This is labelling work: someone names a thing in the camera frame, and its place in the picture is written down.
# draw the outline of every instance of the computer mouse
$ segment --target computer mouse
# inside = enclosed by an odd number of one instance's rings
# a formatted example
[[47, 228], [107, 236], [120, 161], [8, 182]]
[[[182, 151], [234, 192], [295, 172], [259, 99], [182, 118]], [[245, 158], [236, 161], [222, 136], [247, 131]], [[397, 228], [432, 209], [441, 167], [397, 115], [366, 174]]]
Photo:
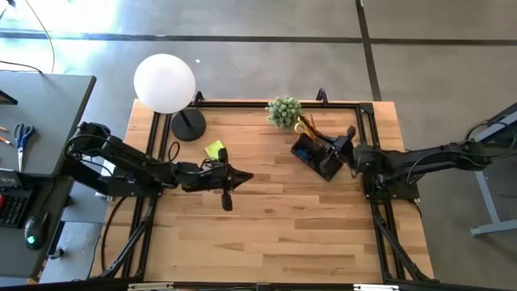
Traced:
[[32, 214], [25, 222], [25, 245], [31, 250], [40, 249], [47, 241], [48, 212]]

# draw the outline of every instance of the potted plant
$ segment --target potted plant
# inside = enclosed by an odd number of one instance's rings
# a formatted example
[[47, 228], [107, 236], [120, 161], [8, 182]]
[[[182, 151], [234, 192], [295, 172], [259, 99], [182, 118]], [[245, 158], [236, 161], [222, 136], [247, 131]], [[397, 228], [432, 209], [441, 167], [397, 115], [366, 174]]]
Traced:
[[289, 96], [276, 97], [266, 106], [266, 110], [269, 111], [267, 121], [282, 130], [292, 130], [298, 117], [303, 115], [300, 101]]

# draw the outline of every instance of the wooden plank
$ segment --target wooden plank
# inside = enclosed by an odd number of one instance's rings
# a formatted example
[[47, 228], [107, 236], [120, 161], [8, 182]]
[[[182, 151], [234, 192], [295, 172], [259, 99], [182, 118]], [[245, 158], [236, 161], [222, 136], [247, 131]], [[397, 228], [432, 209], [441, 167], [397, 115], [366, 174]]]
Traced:
[[[373, 104], [381, 146], [404, 150], [394, 104]], [[164, 191], [154, 219], [145, 280], [380, 282], [372, 215], [360, 179], [352, 179], [347, 167], [330, 182], [319, 177], [290, 154], [297, 135], [268, 124], [261, 108], [200, 110], [207, 132], [197, 141], [180, 142], [177, 159], [200, 163], [206, 158], [204, 147], [221, 140], [232, 165], [255, 176], [234, 192], [232, 212], [221, 208], [221, 190]], [[313, 114], [325, 134], [341, 134], [356, 125], [352, 110], [305, 112]], [[149, 109], [135, 102], [128, 144], [145, 150], [152, 117]], [[170, 136], [168, 145], [173, 141]], [[107, 236], [107, 262], [127, 241], [133, 206], [134, 199], [128, 198], [115, 215]], [[393, 211], [402, 246], [432, 276], [418, 211], [406, 201], [394, 201]], [[393, 255], [387, 250], [394, 273]], [[96, 273], [98, 255], [92, 274]]]

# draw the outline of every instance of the desk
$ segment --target desk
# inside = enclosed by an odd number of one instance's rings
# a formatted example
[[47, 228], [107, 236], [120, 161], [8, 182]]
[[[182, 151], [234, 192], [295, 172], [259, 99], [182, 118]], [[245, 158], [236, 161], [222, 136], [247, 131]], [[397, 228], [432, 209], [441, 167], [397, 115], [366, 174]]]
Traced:
[[[373, 104], [381, 146], [404, 150], [394, 104]], [[263, 108], [200, 110], [207, 131], [197, 141], [181, 142], [177, 160], [200, 163], [206, 158], [204, 147], [221, 140], [232, 166], [254, 173], [254, 178], [233, 193], [233, 212], [222, 210], [220, 195], [214, 195], [219, 190], [165, 191], [158, 200], [145, 281], [381, 282], [370, 205], [360, 179], [352, 179], [346, 167], [330, 182], [320, 178], [290, 154], [297, 135], [268, 124]], [[312, 113], [317, 128], [328, 135], [343, 134], [356, 123], [355, 112], [347, 109], [305, 113]], [[145, 151], [152, 117], [135, 101], [125, 137], [129, 145]], [[114, 217], [107, 234], [107, 266], [127, 241], [134, 203], [128, 198]], [[433, 276], [417, 209], [395, 200], [393, 210], [402, 246]], [[387, 252], [393, 261], [389, 248]], [[91, 275], [99, 273], [98, 248]]]
[[[31, 123], [37, 134], [24, 154], [24, 174], [51, 177], [61, 169], [66, 141], [74, 133], [95, 84], [93, 76], [0, 72], [0, 90], [19, 101], [18, 105], [0, 105], [0, 126], [12, 129], [17, 122]], [[2, 133], [13, 141], [11, 136]], [[18, 170], [14, 147], [0, 144], [1, 168]], [[0, 227], [0, 276], [34, 277], [41, 270], [47, 250], [65, 207], [72, 179], [60, 177], [44, 211], [50, 212], [48, 240], [37, 251], [25, 246], [23, 229]], [[40, 185], [33, 195], [28, 215], [43, 203], [53, 179]]]

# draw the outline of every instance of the white globe lamp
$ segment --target white globe lamp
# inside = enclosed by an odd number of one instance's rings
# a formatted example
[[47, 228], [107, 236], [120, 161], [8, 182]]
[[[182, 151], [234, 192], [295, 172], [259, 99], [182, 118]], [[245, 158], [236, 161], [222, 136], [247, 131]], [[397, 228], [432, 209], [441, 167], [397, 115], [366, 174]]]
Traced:
[[207, 128], [198, 110], [184, 110], [195, 94], [191, 68], [178, 57], [160, 53], [147, 57], [135, 72], [135, 92], [141, 102], [158, 113], [177, 114], [170, 129], [180, 141], [194, 141]]

